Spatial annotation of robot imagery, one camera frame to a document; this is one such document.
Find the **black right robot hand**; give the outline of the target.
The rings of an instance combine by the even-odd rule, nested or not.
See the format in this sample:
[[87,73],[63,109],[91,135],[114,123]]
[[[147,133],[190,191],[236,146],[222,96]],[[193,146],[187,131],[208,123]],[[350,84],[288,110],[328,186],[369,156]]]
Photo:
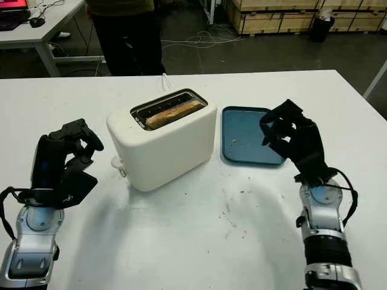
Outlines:
[[318,187],[334,175],[325,163],[324,147],[317,124],[303,110],[286,100],[268,111],[259,121],[264,133],[262,144],[284,159],[290,159],[299,171],[296,179]]

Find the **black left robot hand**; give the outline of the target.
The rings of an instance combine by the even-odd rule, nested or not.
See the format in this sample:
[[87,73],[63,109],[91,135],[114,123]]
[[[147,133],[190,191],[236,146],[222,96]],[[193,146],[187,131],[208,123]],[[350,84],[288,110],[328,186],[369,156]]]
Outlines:
[[32,189],[57,189],[72,176],[80,175],[104,146],[82,118],[40,137],[31,174]]

